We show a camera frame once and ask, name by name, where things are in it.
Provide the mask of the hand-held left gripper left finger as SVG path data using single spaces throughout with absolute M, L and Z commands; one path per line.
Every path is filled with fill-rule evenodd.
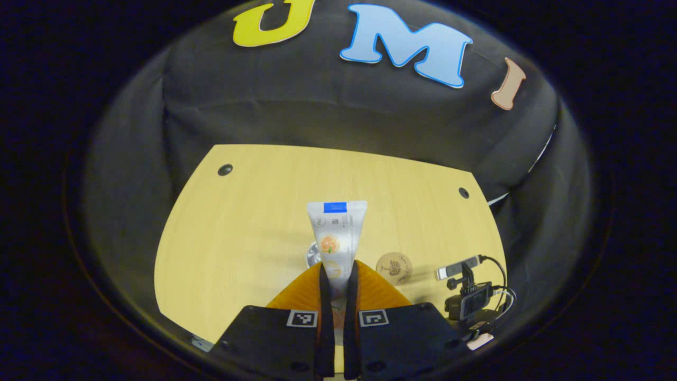
M 266 306 L 247 305 L 209 355 L 241 379 L 334 376 L 331 286 L 322 264 L 305 270 Z

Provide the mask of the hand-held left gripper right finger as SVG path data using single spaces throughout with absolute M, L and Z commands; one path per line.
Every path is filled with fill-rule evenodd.
M 433 304 L 414 304 L 359 260 L 353 263 L 346 301 L 345 379 L 426 377 L 471 353 Z

